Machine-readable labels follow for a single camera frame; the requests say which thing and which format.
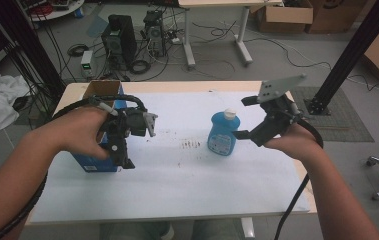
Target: blue bottle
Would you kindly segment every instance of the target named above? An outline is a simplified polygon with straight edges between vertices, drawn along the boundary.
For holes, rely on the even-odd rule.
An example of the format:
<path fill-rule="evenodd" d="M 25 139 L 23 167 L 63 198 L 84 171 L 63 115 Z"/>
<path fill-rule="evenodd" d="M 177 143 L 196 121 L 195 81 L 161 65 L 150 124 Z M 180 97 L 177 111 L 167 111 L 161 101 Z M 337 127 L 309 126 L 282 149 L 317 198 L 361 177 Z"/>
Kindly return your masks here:
<path fill-rule="evenodd" d="M 220 155 L 228 156 L 235 147 L 236 138 L 232 131 L 238 130 L 241 121 L 236 116 L 236 111 L 226 109 L 224 112 L 218 112 L 211 118 L 213 127 L 208 136 L 208 148 Z"/>

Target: white bottle cap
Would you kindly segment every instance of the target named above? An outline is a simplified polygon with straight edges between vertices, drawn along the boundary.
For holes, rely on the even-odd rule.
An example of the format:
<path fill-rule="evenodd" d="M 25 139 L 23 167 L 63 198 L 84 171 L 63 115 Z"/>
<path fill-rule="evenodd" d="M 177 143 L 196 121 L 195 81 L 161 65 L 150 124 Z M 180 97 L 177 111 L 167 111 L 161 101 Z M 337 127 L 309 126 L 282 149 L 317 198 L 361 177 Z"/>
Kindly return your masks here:
<path fill-rule="evenodd" d="M 224 118 L 226 120 L 233 120 L 236 117 L 236 110 L 233 108 L 228 108 L 224 111 Z"/>

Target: black mat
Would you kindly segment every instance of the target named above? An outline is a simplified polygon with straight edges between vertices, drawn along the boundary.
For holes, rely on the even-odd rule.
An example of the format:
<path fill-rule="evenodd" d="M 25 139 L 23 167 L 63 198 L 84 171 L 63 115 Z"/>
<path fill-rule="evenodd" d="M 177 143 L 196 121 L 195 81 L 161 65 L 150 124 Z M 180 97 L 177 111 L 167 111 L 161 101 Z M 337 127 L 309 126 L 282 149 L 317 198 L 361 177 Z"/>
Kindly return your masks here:
<path fill-rule="evenodd" d="M 318 87 L 297 87 L 291 94 L 304 112 L 308 122 L 322 135 L 324 141 L 335 142 L 374 142 L 355 109 L 352 107 L 342 89 L 339 89 L 328 105 L 330 115 L 309 115 L 305 99 L 312 99 Z"/>

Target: concrete floor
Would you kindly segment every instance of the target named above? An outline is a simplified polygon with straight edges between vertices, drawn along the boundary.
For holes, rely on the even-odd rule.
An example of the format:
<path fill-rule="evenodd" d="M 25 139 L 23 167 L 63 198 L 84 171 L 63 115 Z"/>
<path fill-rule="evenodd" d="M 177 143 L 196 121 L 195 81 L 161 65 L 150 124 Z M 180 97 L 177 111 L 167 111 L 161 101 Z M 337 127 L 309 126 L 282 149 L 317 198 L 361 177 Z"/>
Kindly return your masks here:
<path fill-rule="evenodd" d="M 76 19 L 72 15 L 68 15 L 43 23 L 49 24 L 51 27 L 65 58 L 67 58 L 67 49 L 73 44 L 83 43 L 91 46 L 93 42 L 100 42 L 100 39 L 88 37 L 86 30 L 101 11 L 101 8 L 108 6 L 90 5 L 89 7 L 93 7 L 93 11 L 82 19 Z M 222 28 L 224 26 L 222 21 L 226 21 L 227 24 L 233 23 L 233 21 L 227 19 L 208 19 L 204 15 L 204 18 L 197 18 L 196 14 L 194 11 L 193 16 L 195 17 L 192 19 L 204 26 Z M 235 33 L 239 30 L 236 25 L 232 28 Z M 355 29 L 354 27 L 348 33 L 332 35 L 310 35 L 305 33 L 262 35 L 257 31 L 256 23 L 251 18 L 248 22 L 245 39 L 266 38 L 280 41 L 289 50 L 290 59 L 299 65 L 309 65 L 312 62 L 328 62 L 333 66 Z M 43 25 L 38 30 L 38 34 L 52 61 L 56 66 L 59 66 L 57 55 L 51 41 L 46 37 Z M 193 42 L 200 41 L 200 38 L 197 37 L 213 38 L 210 35 L 210 30 L 195 27 L 194 25 L 191 25 L 191 34 L 193 35 Z M 292 66 L 282 48 L 270 41 L 258 39 L 247 42 L 246 45 L 254 59 L 254 63 L 248 67 L 245 67 L 241 62 L 239 53 L 233 44 L 232 36 L 208 44 L 194 43 L 192 46 L 197 67 L 192 71 L 188 71 L 185 66 L 183 48 L 173 46 L 169 51 L 169 64 L 165 67 L 164 72 L 152 81 L 265 80 L 306 73 L 308 80 L 302 85 L 321 86 L 329 73 L 328 69 L 321 66 L 305 68 Z M 102 65 L 103 61 L 103 57 L 97 58 L 98 65 Z M 72 58 L 68 64 L 73 75 L 78 76 L 78 78 L 81 77 L 79 62 L 80 59 Z M 163 68 L 164 64 L 156 62 L 152 65 L 151 70 L 143 75 L 127 74 L 132 81 L 139 81 L 155 76 Z M 18 71 L 8 59 L 5 59 L 0 63 L 0 74 L 16 76 Z M 350 75 L 357 74 L 363 75 L 371 85 L 378 83 L 361 61 L 357 63 Z M 63 75 L 65 79 L 70 77 L 71 75 L 68 72 Z M 379 157 L 379 89 L 375 88 L 372 91 L 368 91 L 363 79 L 353 78 L 353 80 L 356 82 L 347 80 L 341 88 L 375 142 L 325 142 L 325 150 L 329 153 L 345 181 L 379 229 L 379 201 L 373 201 L 370 198 L 373 192 L 379 190 L 379 167 L 368 168 L 365 166 L 368 156 L 375 155 Z M 29 126 L 14 124 L 0 130 L 0 165 L 12 151 L 20 137 L 27 131 L 29 131 Z M 272 239 L 279 217 L 255 217 L 253 221 L 257 239 Z M 173 226 L 176 231 L 175 239 L 190 239 L 192 221 L 176 221 L 173 222 Z M 97 223 L 28 226 L 20 239 L 84 240 L 98 239 L 98 234 L 99 225 Z M 317 216 L 314 214 L 290 216 L 283 228 L 280 239 L 322 239 Z"/>

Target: blue box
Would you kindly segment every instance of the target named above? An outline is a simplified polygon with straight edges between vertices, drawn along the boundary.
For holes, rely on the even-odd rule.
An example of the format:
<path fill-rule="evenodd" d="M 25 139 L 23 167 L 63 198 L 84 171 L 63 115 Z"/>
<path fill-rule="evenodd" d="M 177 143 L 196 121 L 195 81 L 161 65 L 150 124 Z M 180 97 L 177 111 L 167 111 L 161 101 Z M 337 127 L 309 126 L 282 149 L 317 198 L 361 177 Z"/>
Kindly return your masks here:
<path fill-rule="evenodd" d="M 89 83 L 83 98 L 89 96 L 98 95 L 98 96 L 107 96 L 107 95 L 117 95 L 124 94 L 123 88 L 120 81 L 112 80 L 93 80 Z M 114 108 L 125 108 L 127 107 L 126 101 L 124 100 L 115 100 L 107 102 L 108 105 Z M 106 134 L 102 136 L 100 144 L 106 143 L 108 141 Z M 80 166 L 86 172 L 117 172 L 118 167 L 114 165 L 111 158 L 106 160 L 100 160 L 94 157 L 90 157 L 82 154 L 74 154 L 73 157 L 77 160 Z"/>

